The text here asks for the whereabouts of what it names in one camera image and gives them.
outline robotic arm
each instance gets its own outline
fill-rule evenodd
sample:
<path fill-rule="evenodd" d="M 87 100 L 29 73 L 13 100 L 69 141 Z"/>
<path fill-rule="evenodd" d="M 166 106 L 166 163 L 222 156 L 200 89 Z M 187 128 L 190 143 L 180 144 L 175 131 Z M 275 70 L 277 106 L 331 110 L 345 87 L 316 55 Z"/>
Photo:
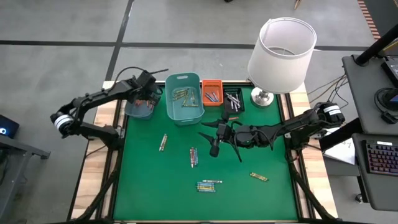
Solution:
<path fill-rule="evenodd" d="M 273 142 L 278 136 L 289 134 L 290 149 L 302 148 L 308 143 L 310 136 L 321 131 L 323 128 L 335 128 L 341 126 L 345 121 L 340 108 L 335 103 L 318 103 L 313 109 L 305 111 L 287 121 L 272 126 L 254 126 L 243 125 L 240 122 L 233 121 L 227 125 L 228 114 L 223 114 L 222 119 L 211 123 L 202 123 L 205 126 L 217 128 L 216 138 L 207 134 L 199 133 L 206 138 L 210 144 L 210 155 L 217 157 L 220 151 L 218 147 L 220 142 L 226 142 L 232 145 L 239 161 L 242 162 L 238 147 L 252 148 L 267 147 L 270 145 L 273 150 Z"/>
<path fill-rule="evenodd" d="M 119 133 L 109 125 L 103 127 L 95 126 L 83 122 L 83 118 L 89 109 L 105 104 L 113 100 L 149 100 L 153 105 L 156 105 L 160 100 L 162 90 L 155 84 L 156 79 L 152 76 L 155 73 L 164 72 L 168 69 L 157 72 L 148 72 L 147 70 L 138 67 L 127 67 L 121 70 L 119 75 L 130 68 L 141 70 L 138 78 L 132 77 L 120 82 L 114 82 L 111 88 L 93 94 L 86 93 L 83 97 L 73 99 L 69 104 L 62 106 L 56 113 L 52 114 L 50 119 L 58 131 L 62 134 L 62 138 L 71 135 L 82 135 L 87 139 L 90 137 L 100 138 L 110 151 L 117 151 L 123 148 L 123 140 L 119 137 Z M 92 203 L 88 206 L 85 212 L 76 220 L 70 220 L 64 223 L 91 223 L 90 217 L 97 209 L 101 200 L 107 193 L 110 186 L 118 179 L 118 169 L 121 165 L 121 153 L 118 153 L 116 158 L 116 165 L 112 173 L 109 175 L 106 182 L 103 183 L 98 195 L 94 198 Z M 111 223 L 109 220 L 93 220 L 92 223 Z"/>
<path fill-rule="evenodd" d="M 83 118 L 89 109 L 113 100 L 128 100 L 130 103 L 135 99 L 150 100 L 153 105 L 159 102 L 162 92 L 155 84 L 156 79 L 152 75 L 167 71 L 168 69 L 148 72 L 141 68 L 128 67 L 123 69 L 118 76 L 129 68 L 140 69 L 142 73 L 138 78 L 132 77 L 127 80 L 115 82 L 107 90 L 102 88 L 97 93 L 86 93 L 85 96 L 75 98 L 51 115 L 51 122 L 60 131 L 62 138 L 80 134 L 87 139 L 90 136 L 94 136 L 100 138 L 108 147 L 113 147 L 115 146 L 115 140 L 119 138 L 119 134 L 111 126 L 98 127 L 83 122 Z"/>

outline black cable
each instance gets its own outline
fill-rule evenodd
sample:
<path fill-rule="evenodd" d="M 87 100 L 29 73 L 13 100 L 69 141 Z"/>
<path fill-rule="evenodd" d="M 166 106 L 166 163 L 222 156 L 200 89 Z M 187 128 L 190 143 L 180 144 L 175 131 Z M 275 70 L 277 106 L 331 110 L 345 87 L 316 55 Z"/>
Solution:
<path fill-rule="evenodd" d="M 342 81 L 342 79 L 344 79 L 344 78 L 345 78 L 345 75 L 343 75 L 343 76 L 336 82 L 335 89 L 330 93 L 330 95 L 329 95 L 327 101 L 330 100 L 331 96 L 332 96 L 333 93 L 336 91 L 336 87 L 338 86 L 338 83 L 339 83 L 340 81 Z"/>
<path fill-rule="evenodd" d="M 135 66 L 130 66 L 130 67 L 126 67 L 126 68 L 122 69 L 122 70 L 116 75 L 116 78 L 115 78 L 115 80 L 114 80 L 114 83 L 112 84 L 111 88 L 109 88 L 109 91 L 113 90 L 114 86 L 116 85 L 116 82 L 117 82 L 118 79 L 119 79 L 119 76 L 120 76 L 124 71 L 129 70 L 129 69 L 138 69 L 138 70 L 141 70 L 141 71 L 143 71 L 143 72 L 145 71 L 145 69 L 139 68 L 139 67 L 135 67 Z"/>
<path fill-rule="evenodd" d="M 333 98 L 330 100 L 331 102 L 333 102 L 333 100 L 335 99 L 335 97 L 338 95 L 337 93 L 338 93 L 338 91 L 340 90 L 340 88 L 341 88 L 342 86 L 345 86 L 347 83 L 348 83 L 348 81 L 347 81 L 347 82 L 342 82 L 341 85 L 340 85 L 339 87 L 335 86 L 335 92 L 336 92 L 336 94 L 335 94 L 335 95 L 333 96 Z"/>
<path fill-rule="evenodd" d="M 243 124 L 240 123 L 239 121 L 232 121 L 232 122 L 231 122 L 231 129 L 234 129 L 234 124 L 238 124 L 238 125 L 240 125 L 240 126 L 243 125 Z"/>
<path fill-rule="evenodd" d="M 285 151 L 285 159 L 286 159 L 286 161 L 287 161 L 288 163 L 292 163 L 292 162 L 296 161 L 296 160 L 300 157 L 300 153 L 301 153 L 303 150 L 304 150 L 304 148 L 297 149 L 297 150 L 296 150 L 297 155 L 296 155 L 296 157 L 295 157 L 294 159 L 289 159 L 289 152 L 290 152 L 290 151 L 286 150 L 286 151 Z"/>
<path fill-rule="evenodd" d="M 147 70 L 145 70 L 145 69 L 143 69 L 143 68 L 139 68 L 139 67 L 135 67 L 135 66 L 126 67 L 126 68 L 122 69 L 122 70 L 116 75 L 116 78 L 115 78 L 115 80 L 114 80 L 114 83 L 112 84 L 111 88 L 109 88 L 108 91 L 113 90 L 113 88 L 114 88 L 116 82 L 117 82 L 118 79 L 119 79 L 120 74 L 122 74 L 124 71 L 129 70 L 129 69 L 138 69 L 138 70 L 141 70 L 141 71 L 143 71 L 143 72 L 148 72 Z M 168 71 L 168 70 L 169 70 L 169 69 L 166 68 L 166 69 L 162 69 L 162 70 L 159 70 L 159 71 L 156 71 L 156 72 L 148 72 L 148 73 L 149 73 L 150 75 L 153 75 L 153 74 L 156 74 L 156 73 L 159 73 L 159 72 L 165 72 L 165 71 Z"/>
<path fill-rule="evenodd" d="M 344 74 L 344 75 L 338 77 L 339 80 L 338 80 L 337 82 L 332 83 L 325 91 L 323 91 L 323 92 L 322 92 L 321 94 L 319 94 L 317 97 L 315 97 L 314 99 L 312 99 L 312 100 L 310 101 L 310 103 L 314 102 L 315 100 L 319 99 L 321 96 L 323 96 L 324 94 L 326 94 L 326 93 L 329 91 L 329 89 L 333 87 L 333 85 L 335 86 L 335 85 L 340 81 L 340 79 L 343 78 L 343 77 L 345 77 L 345 76 L 346 76 L 346 75 Z"/>
<path fill-rule="evenodd" d="M 341 77 L 335 78 L 334 80 L 332 80 L 332 81 L 330 81 L 330 82 L 328 82 L 328 83 L 326 83 L 326 84 L 324 84 L 324 85 L 322 85 L 322 86 L 320 86 L 320 87 L 318 87 L 318 88 L 316 88 L 316 89 L 312 90 L 311 92 L 309 92 L 309 93 L 307 93 L 307 94 L 309 95 L 309 94 L 311 94 L 311 93 L 313 93 L 313 92 L 315 92 L 315 91 L 317 91 L 317 90 L 321 89 L 322 87 L 324 87 L 324 86 L 327 86 L 327 85 L 331 84 L 332 82 L 336 81 L 336 80 L 337 80 L 337 79 L 339 79 L 339 78 L 341 78 Z"/>
<path fill-rule="evenodd" d="M 99 148 L 97 148 L 97 149 L 95 149 L 94 151 L 92 151 L 92 152 L 90 152 L 89 154 L 87 154 L 86 156 L 85 156 L 85 159 L 89 156 L 89 155 L 91 155 L 91 154 L 93 154 L 93 153 L 96 153 L 96 152 L 98 152 L 99 150 L 101 150 L 101 149 L 103 149 L 103 148 L 105 148 L 106 147 L 106 145 L 105 146 L 102 146 L 102 147 L 99 147 Z"/>
<path fill-rule="evenodd" d="M 271 147 L 271 150 L 272 150 L 272 151 L 274 150 L 274 143 L 271 142 L 271 140 L 269 139 L 269 137 L 268 137 L 263 131 L 257 129 L 257 130 L 254 130 L 254 132 L 261 133 L 261 134 L 267 139 L 267 141 L 269 142 L 269 147 Z"/>
<path fill-rule="evenodd" d="M 342 99 L 344 102 L 346 102 L 346 104 L 345 104 L 344 106 L 342 106 L 340 109 L 343 109 L 344 107 L 346 107 L 346 106 L 349 105 L 349 102 L 346 101 L 345 99 L 343 99 L 343 97 L 341 97 L 340 94 L 338 94 L 338 90 L 336 91 L 336 95 L 337 95 L 340 99 Z"/>
<path fill-rule="evenodd" d="M 311 145 L 311 144 L 306 144 L 306 146 L 310 146 L 310 147 L 312 147 L 312 148 L 314 148 L 314 149 L 319 149 L 319 150 L 322 150 L 321 148 L 319 148 L 318 146 L 313 146 L 313 145 Z"/>
<path fill-rule="evenodd" d="M 381 88 L 381 89 L 379 89 L 378 91 L 376 91 L 375 92 L 375 94 L 374 94 L 374 97 L 373 97 L 373 102 L 374 102 L 374 104 L 376 105 L 376 108 L 381 112 L 381 113 L 385 113 L 385 112 L 387 112 L 388 111 L 388 108 L 387 108 L 387 106 L 383 103 L 383 101 L 380 99 L 380 96 L 382 96 L 382 93 L 384 93 L 385 91 L 389 91 L 389 90 L 392 90 L 392 88 Z M 378 105 L 378 103 L 381 105 L 381 106 L 383 106 L 385 109 L 387 109 L 387 110 L 382 110 L 381 108 L 380 108 L 380 106 Z"/>

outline white lamp shade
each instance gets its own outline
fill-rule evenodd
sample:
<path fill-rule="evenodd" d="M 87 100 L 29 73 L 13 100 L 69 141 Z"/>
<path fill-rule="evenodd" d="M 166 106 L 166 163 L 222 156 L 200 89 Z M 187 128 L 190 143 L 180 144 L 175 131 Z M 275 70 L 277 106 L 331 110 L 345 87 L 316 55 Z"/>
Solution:
<path fill-rule="evenodd" d="M 304 82 L 316 42 L 314 29 L 304 21 L 268 20 L 260 30 L 249 61 L 250 80 L 269 93 L 297 89 Z"/>

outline floor tile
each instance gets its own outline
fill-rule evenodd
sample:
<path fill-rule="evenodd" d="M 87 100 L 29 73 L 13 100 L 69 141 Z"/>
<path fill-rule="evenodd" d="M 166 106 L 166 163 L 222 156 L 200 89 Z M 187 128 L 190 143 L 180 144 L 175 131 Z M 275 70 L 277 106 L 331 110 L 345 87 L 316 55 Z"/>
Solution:
<path fill-rule="evenodd" d="M 278 17 L 309 23 L 317 45 L 367 46 L 374 42 L 356 0 L 136 0 L 125 42 L 254 44 L 260 28 Z"/>
<path fill-rule="evenodd" d="M 165 80 L 176 73 L 195 72 L 201 79 L 245 80 L 247 64 L 252 50 L 221 49 L 137 49 L 122 48 L 115 73 L 124 67 L 138 66 L 148 71 L 168 68 L 169 71 L 156 74 L 158 80 Z M 126 71 L 120 78 L 139 75 L 138 71 Z"/>
<path fill-rule="evenodd" d="M 28 223 L 63 222 L 67 218 L 87 140 L 61 138 L 50 115 L 86 92 L 99 91 L 112 48 L 0 46 L 1 114 L 21 126 L 16 139 L 50 151 L 34 156 L 25 172 L 11 218 Z M 93 122 L 95 110 L 85 120 Z"/>
<path fill-rule="evenodd" d="M 115 42 L 127 0 L 2 0 L 0 40 Z"/>

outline table leg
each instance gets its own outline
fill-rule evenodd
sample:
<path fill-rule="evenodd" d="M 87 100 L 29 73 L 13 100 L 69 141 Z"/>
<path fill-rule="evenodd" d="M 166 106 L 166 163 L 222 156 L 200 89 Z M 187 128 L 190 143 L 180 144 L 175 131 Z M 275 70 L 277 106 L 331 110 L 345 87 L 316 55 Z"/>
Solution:
<path fill-rule="evenodd" d="M 330 149 L 331 147 L 349 139 L 354 133 L 362 132 L 363 130 L 361 122 L 359 121 L 359 118 L 356 118 L 334 133 L 321 138 L 321 140 L 319 140 L 319 144 L 321 146 L 322 152 L 325 152 L 327 149 Z"/>
<path fill-rule="evenodd" d="M 358 180 L 359 190 L 361 191 L 362 202 L 369 203 L 368 197 L 366 196 L 365 186 L 362 182 L 362 177 L 356 177 Z"/>
<path fill-rule="evenodd" d="M 14 139 L 11 139 L 6 136 L 0 136 L 0 146 L 5 147 L 5 148 L 11 148 L 11 149 L 18 149 L 22 150 L 28 153 L 32 153 L 33 155 L 38 155 L 40 156 L 41 159 L 48 159 L 50 157 L 50 153 L 43 151 L 41 149 L 38 149 L 36 147 L 21 143 L 19 141 L 16 141 Z"/>

